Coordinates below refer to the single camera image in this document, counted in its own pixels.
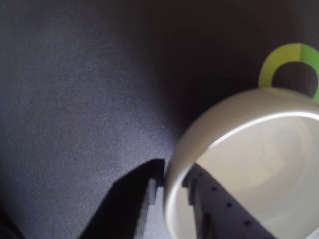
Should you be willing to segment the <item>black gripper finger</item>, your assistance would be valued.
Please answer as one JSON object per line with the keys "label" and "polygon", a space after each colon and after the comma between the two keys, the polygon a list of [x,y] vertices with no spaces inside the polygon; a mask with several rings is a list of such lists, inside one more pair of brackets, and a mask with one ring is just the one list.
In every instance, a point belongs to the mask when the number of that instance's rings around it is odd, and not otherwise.
{"label": "black gripper finger", "polygon": [[270,239],[268,232],[204,168],[194,164],[183,180],[197,239]]}
{"label": "black gripper finger", "polygon": [[164,183],[164,159],[152,159],[114,182],[81,239],[143,239],[148,210]]}

